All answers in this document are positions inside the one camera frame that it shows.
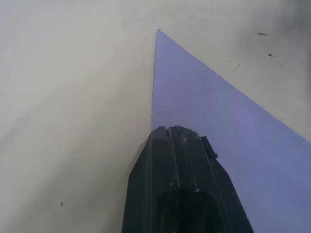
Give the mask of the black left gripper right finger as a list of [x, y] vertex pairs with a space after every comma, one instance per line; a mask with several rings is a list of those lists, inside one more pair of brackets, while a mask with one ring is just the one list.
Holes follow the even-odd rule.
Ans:
[[167, 129], [172, 150], [175, 233], [252, 233], [228, 173], [207, 138], [181, 126]]

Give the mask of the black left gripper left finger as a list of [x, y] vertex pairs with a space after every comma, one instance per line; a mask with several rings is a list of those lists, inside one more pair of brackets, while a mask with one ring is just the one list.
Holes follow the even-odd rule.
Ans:
[[122, 232], [186, 233], [188, 178], [181, 126], [153, 130], [130, 172]]

